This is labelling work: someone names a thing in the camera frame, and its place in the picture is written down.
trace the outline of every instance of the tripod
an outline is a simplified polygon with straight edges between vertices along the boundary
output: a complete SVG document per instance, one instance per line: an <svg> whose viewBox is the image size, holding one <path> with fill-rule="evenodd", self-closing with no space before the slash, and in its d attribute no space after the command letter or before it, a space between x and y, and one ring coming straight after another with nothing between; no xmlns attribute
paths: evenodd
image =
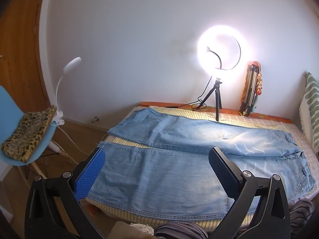
<svg viewBox="0 0 319 239"><path fill-rule="evenodd" d="M201 106L205 103L205 101L208 99L208 97L215 91L215 98L216 98L216 121L219 121L219 109L221 109L221 93L219 90L219 86L222 82L220 81L220 78L216 78L214 87L209 91L209 93L206 95L206 97L202 100L202 102L199 104L197 108L194 109L194 111L200 109Z"/></svg>

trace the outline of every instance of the wooden floor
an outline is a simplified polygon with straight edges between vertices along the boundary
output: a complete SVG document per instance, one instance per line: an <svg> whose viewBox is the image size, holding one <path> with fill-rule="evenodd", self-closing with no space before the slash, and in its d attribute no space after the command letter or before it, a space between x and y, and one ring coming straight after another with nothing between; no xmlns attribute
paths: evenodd
<svg viewBox="0 0 319 239"><path fill-rule="evenodd" d="M65 122L61 128L73 139L73 141L84 151L90 154L96 147L98 142L104 137L105 133L99 130L81 126L71 122ZM77 162L84 161L87 155L79 151L75 145L66 137L64 133L58 128L53 136L53 141L57 142L63 149ZM44 171L43 159L36 161L42 171ZM66 158L59 155L48 156L45 158L45 165L47 167L47 174L49 178L60 176L65 171L72 171L76 164L69 162ZM28 182L31 185L34 174L29 174ZM24 238L24 215L26 203L28 199L29 189L21 177L17 167L13 167L3 180L10 204L14 212L14 218L11 222L13 229L18 233L21 238ZM69 231L77 235L75 228L69 220L63 204L59 198L56 198L58 208L61 216ZM107 236L114 226L116 219L110 218L101 211L98 211L95 216L90 216L92 221Z"/></svg>

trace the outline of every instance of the illuminated ring light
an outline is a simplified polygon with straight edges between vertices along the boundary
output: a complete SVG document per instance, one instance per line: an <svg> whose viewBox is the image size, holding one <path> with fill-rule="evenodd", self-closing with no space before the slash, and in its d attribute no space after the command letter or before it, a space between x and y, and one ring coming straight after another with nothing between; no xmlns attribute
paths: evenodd
<svg viewBox="0 0 319 239"><path fill-rule="evenodd" d="M240 54L239 54L238 62L236 63L235 66L245 65L248 62L248 59L250 56L248 45L245 38L234 28L225 26L225 25L217 25L212 28L209 28L207 31L203 33L203 35L200 37L198 41L197 55L198 55L198 60L200 65L210 75L214 75L214 73L216 73L216 71L218 71L220 68L219 65L213 66L213 62L211 58L213 51L208 50L209 48L208 44L211 44L212 42L214 42L218 35L232 36L237 41L239 45Z"/></svg>

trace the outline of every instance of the chair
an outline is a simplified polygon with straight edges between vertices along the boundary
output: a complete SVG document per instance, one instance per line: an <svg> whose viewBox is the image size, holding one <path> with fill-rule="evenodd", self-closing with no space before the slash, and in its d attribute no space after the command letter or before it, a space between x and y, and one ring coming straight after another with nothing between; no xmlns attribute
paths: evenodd
<svg viewBox="0 0 319 239"><path fill-rule="evenodd" d="M0 104L1 104L0 105L0 144L2 144L8 137L12 135L12 133L17 128L19 121L23 116L23 112L18 108L14 100L10 97L10 95L2 86L0 86ZM28 165L28 164L31 164L33 168L35 169L35 171L46 179L47 177L44 175L44 173L41 171L41 169L38 167L38 165L34 161L41 156L41 154L44 152L44 150L47 147L49 147L52 151L55 151L56 153L59 153L71 159L72 161L74 161L68 154L60 150L51 141L55 129L56 129L56 126L54 125L50 125L47 128L47 131L45 132L44 137L41 139L41 142L36 147L36 149L34 150L33 154L31 155L27 163L24 163L22 161L19 161L7 156L2 151L1 148L0 148L0 159L8 164L17 166L19 171L21 172L23 179L25 179L25 177L23 175L21 166Z"/></svg>

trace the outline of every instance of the blue gripper pad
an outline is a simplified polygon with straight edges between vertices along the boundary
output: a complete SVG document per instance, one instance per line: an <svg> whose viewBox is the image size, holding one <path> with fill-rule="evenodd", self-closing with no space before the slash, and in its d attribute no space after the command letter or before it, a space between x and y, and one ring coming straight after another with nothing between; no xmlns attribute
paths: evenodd
<svg viewBox="0 0 319 239"><path fill-rule="evenodd" d="M87 196L104 163L105 153L102 148L99 148L95 156L90 160L74 183L74 196L77 201L84 199Z"/></svg>

